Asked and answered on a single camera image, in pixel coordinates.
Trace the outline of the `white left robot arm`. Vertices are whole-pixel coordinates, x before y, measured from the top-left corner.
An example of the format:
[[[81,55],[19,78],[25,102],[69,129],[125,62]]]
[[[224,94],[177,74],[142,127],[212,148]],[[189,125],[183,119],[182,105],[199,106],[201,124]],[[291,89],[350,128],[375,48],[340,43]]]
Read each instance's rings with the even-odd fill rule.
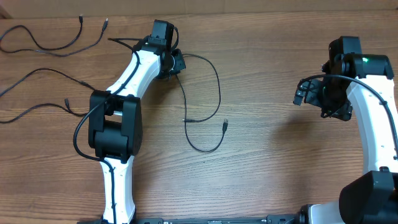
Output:
[[[170,78],[185,69],[178,45],[178,29],[154,21],[150,35],[131,47],[129,65],[105,91],[90,96],[90,110],[78,123],[88,123],[91,160],[103,170],[105,209],[97,223],[134,223],[132,167],[143,138],[141,99],[154,79]]]

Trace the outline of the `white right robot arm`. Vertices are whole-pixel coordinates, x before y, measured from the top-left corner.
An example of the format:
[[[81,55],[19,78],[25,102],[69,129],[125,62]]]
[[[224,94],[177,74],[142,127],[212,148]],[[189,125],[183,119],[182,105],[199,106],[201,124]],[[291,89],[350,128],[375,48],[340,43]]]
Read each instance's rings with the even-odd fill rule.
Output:
[[[299,81],[293,103],[321,109],[322,118],[358,120],[363,174],[335,202],[304,205],[291,223],[397,223],[397,108],[386,55],[364,54],[359,37],[328,46],[321,75]]]

